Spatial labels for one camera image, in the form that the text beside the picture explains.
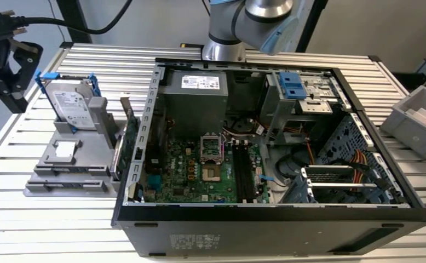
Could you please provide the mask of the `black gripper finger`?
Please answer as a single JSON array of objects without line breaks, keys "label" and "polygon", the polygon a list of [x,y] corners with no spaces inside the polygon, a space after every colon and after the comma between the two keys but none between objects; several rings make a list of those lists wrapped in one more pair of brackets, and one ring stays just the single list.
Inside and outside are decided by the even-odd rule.
[{"label": "black gripper finger", "polygon": [[24,92],[33,79],[44,49],[33,42],[16,40],[11,40],[11,49],[13,51],[13,60],[20,65],[19,71],[13,74],[13,89]]},{"label": "black gripper finger", "polygon": [[16,87],[15,74],[0,74],[0,101],[12,113],[24,113],[27,100],[23,91]]}]

